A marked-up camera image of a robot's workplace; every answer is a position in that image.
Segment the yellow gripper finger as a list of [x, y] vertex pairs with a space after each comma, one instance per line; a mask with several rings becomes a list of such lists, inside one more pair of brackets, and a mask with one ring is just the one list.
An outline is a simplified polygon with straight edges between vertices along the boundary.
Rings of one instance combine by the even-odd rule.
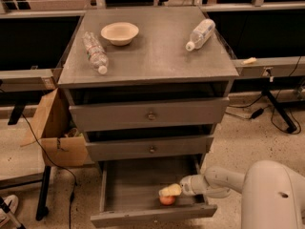
[[182, 189], [177, 183], [164, 187], [158, 192], [159, 196], [161, 197], [180, 196], [181, 193]]

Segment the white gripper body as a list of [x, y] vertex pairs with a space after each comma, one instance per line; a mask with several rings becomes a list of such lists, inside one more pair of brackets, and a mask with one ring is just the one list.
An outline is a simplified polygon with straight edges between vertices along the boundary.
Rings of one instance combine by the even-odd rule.
[[182, 193], [185, 196], [203, 195], [207, 184], [202, 175], [186, 176], [180, 180]]

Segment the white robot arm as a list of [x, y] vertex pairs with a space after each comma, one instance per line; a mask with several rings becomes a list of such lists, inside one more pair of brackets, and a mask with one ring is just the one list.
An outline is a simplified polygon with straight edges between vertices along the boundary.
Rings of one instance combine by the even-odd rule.
[[271, 160], [254, 163], [244, 174], [209, 167], [161, 189], [159, 198], [225, 198], [231, 191], [241, 195], [241, 229], [304, 229], [305, 177]]

